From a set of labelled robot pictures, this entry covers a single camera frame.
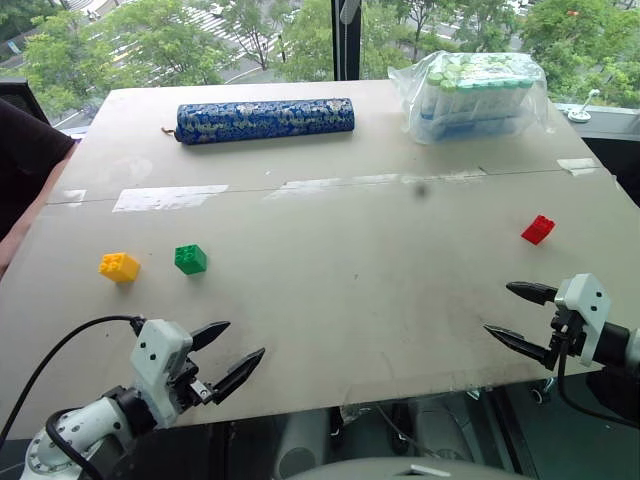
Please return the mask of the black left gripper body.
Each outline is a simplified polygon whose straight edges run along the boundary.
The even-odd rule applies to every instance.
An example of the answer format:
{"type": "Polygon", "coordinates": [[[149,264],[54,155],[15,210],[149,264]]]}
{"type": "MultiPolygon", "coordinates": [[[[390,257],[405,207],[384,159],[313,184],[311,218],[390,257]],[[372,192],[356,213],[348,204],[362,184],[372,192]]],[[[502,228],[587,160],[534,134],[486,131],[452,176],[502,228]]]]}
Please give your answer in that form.
{"type": "Polygon", "coordinates": [[[169,396],[176,409],[190,409],[213,402],[215,392],[211,384],[197,378],[198,366],[187,357],[167,380],[169,396]]]}

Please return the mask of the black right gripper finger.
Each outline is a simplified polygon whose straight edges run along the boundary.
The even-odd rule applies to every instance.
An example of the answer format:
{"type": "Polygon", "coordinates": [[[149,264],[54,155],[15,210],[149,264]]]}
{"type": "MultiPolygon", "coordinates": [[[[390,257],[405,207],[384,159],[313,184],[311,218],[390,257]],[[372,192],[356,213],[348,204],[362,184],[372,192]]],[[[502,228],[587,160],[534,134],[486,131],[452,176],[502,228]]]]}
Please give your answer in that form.
{"type": "Polygon", "coordinates": [[[554,303],[558,292],[555,287],[526,281],[509,282],[506,288],[520,298],[538,305],[554,303]]]}
{"type": "Polygon", "coordinates": [[[503,327],[485,324],[483,328],[512,351],[537,361],[549,371],[555,369],[556,360],[551,350],[529,342],[517,332],[503,327]]]}

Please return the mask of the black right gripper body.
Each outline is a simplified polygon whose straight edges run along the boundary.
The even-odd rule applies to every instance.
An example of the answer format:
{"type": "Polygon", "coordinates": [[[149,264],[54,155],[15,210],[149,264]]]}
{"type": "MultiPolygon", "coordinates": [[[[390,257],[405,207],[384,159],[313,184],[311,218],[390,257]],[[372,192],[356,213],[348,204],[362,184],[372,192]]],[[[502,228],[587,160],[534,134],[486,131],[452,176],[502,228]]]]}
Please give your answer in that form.
{"type": "Polygon", "coordinates": [[[584,346],[584,320],[581,314],[566,307],[558,306],[551,321],[553,333],[551,336],[548,357],[548,368],[554,369],[560,357],[562,346],[566,347],[566,354],[579,357],[584,346]]]}

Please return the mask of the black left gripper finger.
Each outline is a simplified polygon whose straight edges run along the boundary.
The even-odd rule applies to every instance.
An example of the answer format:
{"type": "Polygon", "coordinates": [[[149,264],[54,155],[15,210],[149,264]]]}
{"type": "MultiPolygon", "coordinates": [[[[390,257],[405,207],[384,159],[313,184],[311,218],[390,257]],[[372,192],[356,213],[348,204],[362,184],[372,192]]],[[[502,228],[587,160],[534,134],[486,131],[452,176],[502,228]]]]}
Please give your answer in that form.
{"type": "Polygon", "coordinates": [[[219,405],[240,388],[259,365],[264,354],[265,349],[261,348],[231,367],[226,376],[212,387],[213,402],[219,405]]]}
{"type": "Polygon", "coordinates": [[[199,351],[215,341],[228,327],[228,321],[209,323],[190,333],[192,338],[191,350],[199,351]]]}

